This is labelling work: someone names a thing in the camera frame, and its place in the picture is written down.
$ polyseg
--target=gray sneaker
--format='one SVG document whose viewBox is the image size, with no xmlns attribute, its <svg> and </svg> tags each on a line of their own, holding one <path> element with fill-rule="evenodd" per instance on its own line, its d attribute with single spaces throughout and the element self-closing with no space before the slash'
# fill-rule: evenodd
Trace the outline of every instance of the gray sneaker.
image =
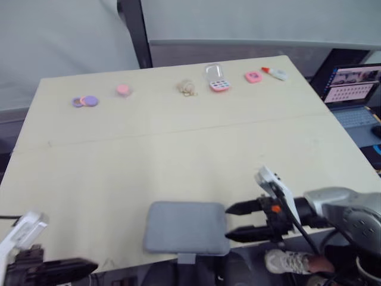
<svg viewBox="0 0 381 286">
<path fill-rule="evenodd" d="M 304 252 L 282 251 L 271 249 L 266 252 L 264 261 L 266 268 L 271 273 L 282 274 L 292 272 L 297 274 L 311 274 L 308 271 L 308 257 L 310 254 Z"/>
<path fill-rule="evenodd" d="M 307 281 L 307 284 L 305 286 L 323 286 L 324 283 L 327 281 L 326 278 L 323 278 L 318 275 L 313 275 L 311 278 Z"/>
</svg>

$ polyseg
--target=pink eraser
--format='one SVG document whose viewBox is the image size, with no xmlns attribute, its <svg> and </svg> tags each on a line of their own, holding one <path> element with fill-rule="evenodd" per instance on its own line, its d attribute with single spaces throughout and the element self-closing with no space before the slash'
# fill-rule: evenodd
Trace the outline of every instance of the pink eraser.
<svg viewBox="0 0 381 286">
<path fill-rule="evenodd" d="M 79 102 L 80 102 L 82 105 L 85 105 L 85 106 L 86 106 L 86 103 L 85 103 L 85 97 L 80 97 L 80 98 L 79 98 Z"/>
<path fill-rule="evenodd" d="M 260 82 L 262 80 L 262 75 L 257 71 L 249 71 L 245 74 L 245 78 L 250 83 Z"/>
<path fill-rule="evenodd" d="M 131 90 L 130 90 L 128 85 L 118 85 L 117 86 L 117 92 L 118 92 L 118 94 L 126 97 L 126 96 L 130 95 Z"/>
</svg>

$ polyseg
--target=laptop screen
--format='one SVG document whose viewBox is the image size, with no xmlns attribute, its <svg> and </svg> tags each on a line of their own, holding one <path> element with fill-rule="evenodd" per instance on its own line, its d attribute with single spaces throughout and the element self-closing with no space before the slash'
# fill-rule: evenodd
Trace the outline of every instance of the laptop screen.
<svg viewBox="0 0 381 286">
<path fill-rule="evenodd" d="M 381 64 L 336 67 L 324 89 L 329 107 L 365 105 L 381 81 Z"/>
</svg>

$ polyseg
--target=laptop keyboard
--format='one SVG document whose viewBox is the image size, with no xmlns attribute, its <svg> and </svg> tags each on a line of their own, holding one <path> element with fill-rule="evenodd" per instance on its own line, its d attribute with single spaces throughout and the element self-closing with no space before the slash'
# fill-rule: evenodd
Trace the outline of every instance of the laptop keyboard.
<svg viewBox="0 0 381 286">
<path fill-rule="evenodd" d="M 336 111 L 333 115 L 335 115 L 344 128 L 359 127 L 377 123 L 377 120 L 365 108 Z"/>
</svg>

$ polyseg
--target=purple disc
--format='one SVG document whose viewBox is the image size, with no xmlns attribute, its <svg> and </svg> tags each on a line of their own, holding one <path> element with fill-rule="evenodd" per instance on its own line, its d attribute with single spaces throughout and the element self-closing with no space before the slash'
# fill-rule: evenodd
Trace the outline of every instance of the purple disc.
<svg viewBox="0 0 381 286">
<path fill-rule="evenodd" d="M 71 104 L 74 106 L 74 107 L 83 107 L 83 104 L 80 102 L 80 98 L 79 97 L 75 97 L 71 100 Z"/>
<path fill-rule="evenodd" d="M 96 106 L 99 103 L 98 99 L 92 95 L 86 96 L 84 102 L 86 106 Z"/>
</svg>

